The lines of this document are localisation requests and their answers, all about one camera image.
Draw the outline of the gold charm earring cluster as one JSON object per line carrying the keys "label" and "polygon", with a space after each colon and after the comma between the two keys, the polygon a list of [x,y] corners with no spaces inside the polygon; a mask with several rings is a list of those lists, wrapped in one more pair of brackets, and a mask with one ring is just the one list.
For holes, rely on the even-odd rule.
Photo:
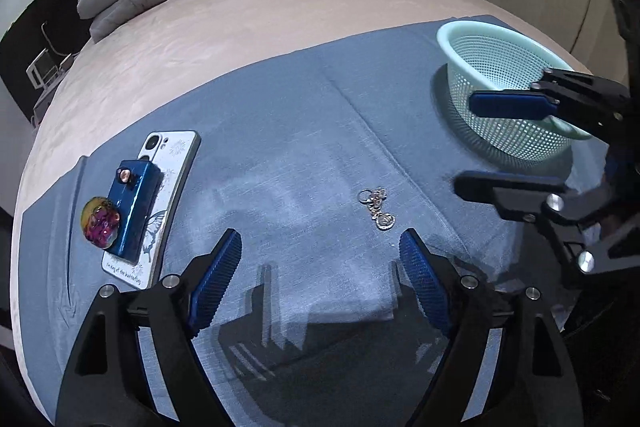
{"label": "gold charm earring cluster", "polygon": [[365,188],[358,193],[357,198],[358,202],[367,208],[378,230],[385,232],[393,228],[396,222],[395,216],[383,209],[387,198],[384,187]]}

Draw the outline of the mint green plastic basket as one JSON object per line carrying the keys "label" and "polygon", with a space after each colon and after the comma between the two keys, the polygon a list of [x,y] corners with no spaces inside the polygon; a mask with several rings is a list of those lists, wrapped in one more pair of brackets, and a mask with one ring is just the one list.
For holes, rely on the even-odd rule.
{"label": "mint green plastic basket", "polygon": [[442,25],[437,43],[446,55],[447,80],[454,108],[477,135],[518,159],[543,161],[561,154],[574,141],[591,135],[549,116],[541,121],[477,117],[469,97],[477,90],[526,90],[546,68],[569,70],[551,50],[519,32],[477,20]]}

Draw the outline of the blue grey cloth mat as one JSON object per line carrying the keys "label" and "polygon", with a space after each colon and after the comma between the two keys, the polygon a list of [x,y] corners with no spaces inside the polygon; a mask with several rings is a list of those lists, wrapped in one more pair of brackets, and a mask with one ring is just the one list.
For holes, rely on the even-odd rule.
{"label": "blue grey cloth mat", "polygon": [[[238,269],[212,325],[194,339],[240,426],[401,426],[446,341],[423,316],[398,261],[402,231],[481,277],[518,283],[521,225],[457,198],[464,170],[570,179],[577,141],[527,164],[477,139],[449,98],[437,25],[368,32],[250,65],[205,83],[76,161],[24,213],[21,336],[49,415],[79,327],[110,283],[79,211],[154,131],[201,144],[168,234],[162,270],[179,273],[224,231]],[[384,187],[380,231],[357,195]]]}

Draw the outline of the iridescent purple round brooch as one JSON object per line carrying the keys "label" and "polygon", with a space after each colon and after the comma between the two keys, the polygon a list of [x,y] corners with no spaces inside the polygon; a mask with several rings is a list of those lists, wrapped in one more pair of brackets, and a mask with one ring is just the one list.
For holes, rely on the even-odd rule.
{"label": "iridescent purple round brooch", "polygon": [[85,239],[104,251],[115,243],[119,222],[120,214],[114,202],[101,196],[90,199],[80,214]]}

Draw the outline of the blue metal box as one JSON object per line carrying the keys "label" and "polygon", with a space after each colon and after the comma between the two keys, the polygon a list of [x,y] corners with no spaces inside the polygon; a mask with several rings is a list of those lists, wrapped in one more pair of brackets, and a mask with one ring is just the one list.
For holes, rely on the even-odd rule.
{"label": "blue metal box", "polygon": [[107,195],[120,214],[117,239],[108,253],[130,263],[138,261],[146,220],[162,178],[160,168],[147,157],[120,163]]}

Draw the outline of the white butterfly phone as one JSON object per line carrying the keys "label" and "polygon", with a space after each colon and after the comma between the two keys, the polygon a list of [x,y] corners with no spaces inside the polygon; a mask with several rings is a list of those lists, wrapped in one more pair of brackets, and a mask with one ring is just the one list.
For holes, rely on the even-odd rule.
{"label": "white butterfly phone", "polygon": [[152,286],[160,276],[163,254],[172,219],[201,139],[198,132],[150,133],[139,152],[160,168],[162,179],[142,229],[139,252],[134,260],[104,253],[102,269],[137,289]]}

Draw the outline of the white bedside appliance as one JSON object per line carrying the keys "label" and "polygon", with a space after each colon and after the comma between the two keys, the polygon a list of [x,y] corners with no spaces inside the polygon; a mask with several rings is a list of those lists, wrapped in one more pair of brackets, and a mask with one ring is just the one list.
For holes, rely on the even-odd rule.
{"label": "white bedside appliance", "polygon": [[26,68],[26,75],[32,87],[44,89],[61,75],[62,70],[48,49],[41,50]]}

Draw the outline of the beige bed cover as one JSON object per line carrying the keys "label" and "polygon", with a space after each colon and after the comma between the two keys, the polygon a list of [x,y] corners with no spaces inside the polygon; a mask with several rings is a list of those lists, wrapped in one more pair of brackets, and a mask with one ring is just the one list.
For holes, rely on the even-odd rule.
{"label": "beige bed cover", "polygon": [[368,31],[477,15],[554,47],[486,0],[168,0],[80,51],[37,130],[15,208],[130,124],[227,72]]}

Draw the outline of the lower grey folded blanket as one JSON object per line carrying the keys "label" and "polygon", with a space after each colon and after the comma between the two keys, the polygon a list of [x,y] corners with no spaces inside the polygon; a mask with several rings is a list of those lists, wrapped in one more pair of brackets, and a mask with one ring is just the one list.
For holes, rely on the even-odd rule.
{"label": "lower grey folded blanket", "polygon": [[98,43],[119,26],[167,0],[117,0],[99,13],[89,28],[91,39]]}

